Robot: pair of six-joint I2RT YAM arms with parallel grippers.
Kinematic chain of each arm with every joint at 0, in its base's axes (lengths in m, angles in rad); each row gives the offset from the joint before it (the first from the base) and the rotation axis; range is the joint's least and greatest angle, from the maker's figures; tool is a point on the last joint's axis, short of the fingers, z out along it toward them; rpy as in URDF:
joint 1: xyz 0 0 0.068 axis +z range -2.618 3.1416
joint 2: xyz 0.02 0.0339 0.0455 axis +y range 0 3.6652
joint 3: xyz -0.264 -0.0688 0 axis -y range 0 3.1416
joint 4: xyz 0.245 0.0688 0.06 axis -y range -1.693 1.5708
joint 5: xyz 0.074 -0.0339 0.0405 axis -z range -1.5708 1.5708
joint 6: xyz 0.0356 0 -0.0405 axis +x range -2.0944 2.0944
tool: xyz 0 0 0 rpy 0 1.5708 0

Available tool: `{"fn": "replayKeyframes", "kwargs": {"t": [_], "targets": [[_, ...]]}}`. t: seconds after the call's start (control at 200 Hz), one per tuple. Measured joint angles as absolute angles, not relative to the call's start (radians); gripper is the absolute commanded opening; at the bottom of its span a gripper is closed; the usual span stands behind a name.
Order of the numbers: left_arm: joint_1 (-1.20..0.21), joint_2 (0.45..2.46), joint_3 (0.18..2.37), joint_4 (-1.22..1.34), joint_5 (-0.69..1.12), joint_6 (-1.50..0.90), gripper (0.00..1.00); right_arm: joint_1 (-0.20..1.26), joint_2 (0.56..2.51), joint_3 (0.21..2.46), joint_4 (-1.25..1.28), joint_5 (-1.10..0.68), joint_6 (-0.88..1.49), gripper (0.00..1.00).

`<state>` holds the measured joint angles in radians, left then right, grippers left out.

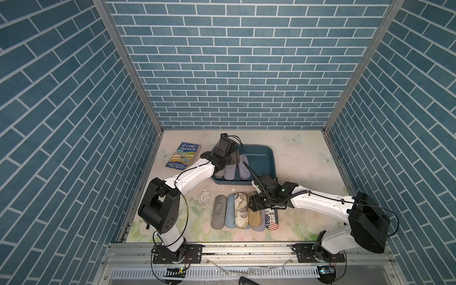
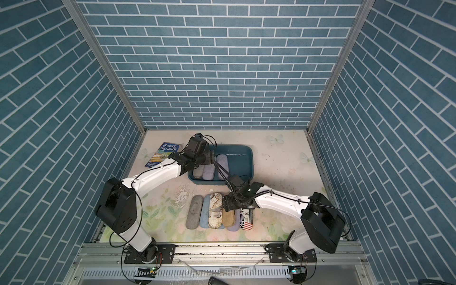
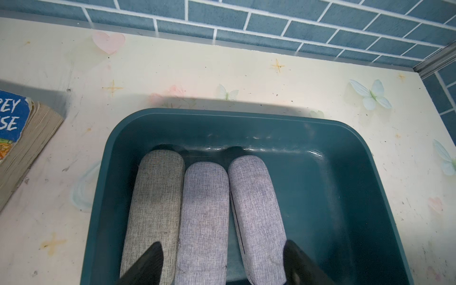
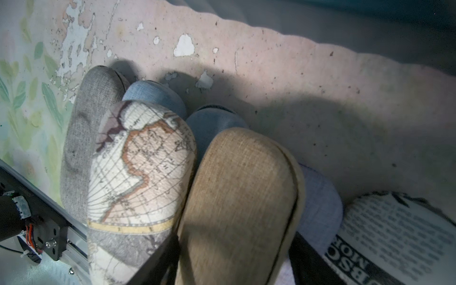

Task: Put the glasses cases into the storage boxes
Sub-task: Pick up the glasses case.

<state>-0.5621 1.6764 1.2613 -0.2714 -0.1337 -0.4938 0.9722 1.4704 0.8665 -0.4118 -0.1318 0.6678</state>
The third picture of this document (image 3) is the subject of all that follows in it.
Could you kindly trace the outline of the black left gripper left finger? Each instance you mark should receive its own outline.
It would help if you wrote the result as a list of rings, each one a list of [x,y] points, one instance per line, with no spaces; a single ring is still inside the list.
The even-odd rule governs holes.
[[[160,242],[154,242],[117,281],[117,285],[159,285],[164,253]]]

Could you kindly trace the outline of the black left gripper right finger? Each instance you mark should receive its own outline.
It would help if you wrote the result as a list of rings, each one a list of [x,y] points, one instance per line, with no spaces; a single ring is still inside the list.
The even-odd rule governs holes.
[[[334,285],[335,282],[301,250],[287,240],[283,249],[287,285]]]

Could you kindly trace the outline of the lilac fabric glasses case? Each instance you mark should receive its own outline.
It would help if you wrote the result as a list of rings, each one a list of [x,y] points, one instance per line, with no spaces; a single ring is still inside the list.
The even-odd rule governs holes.
[[[241,156],[230,164],[228,175],[236,234],[250,284],[285,284],[287,237],[266,164],[257,156]]]
[[[185,173],[175,284],[224,285],[228,263],[229,178],[216,163]]]

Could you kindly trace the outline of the grey fabric glasses case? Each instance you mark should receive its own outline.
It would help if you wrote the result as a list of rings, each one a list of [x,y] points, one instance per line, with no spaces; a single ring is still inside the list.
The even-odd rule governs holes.
[[[153,243],[160,242],[164,253],[160,284],[173,284],[184,174],[185,162],[177,152],[155,150],[142,158],[129,209],[121,275]]]

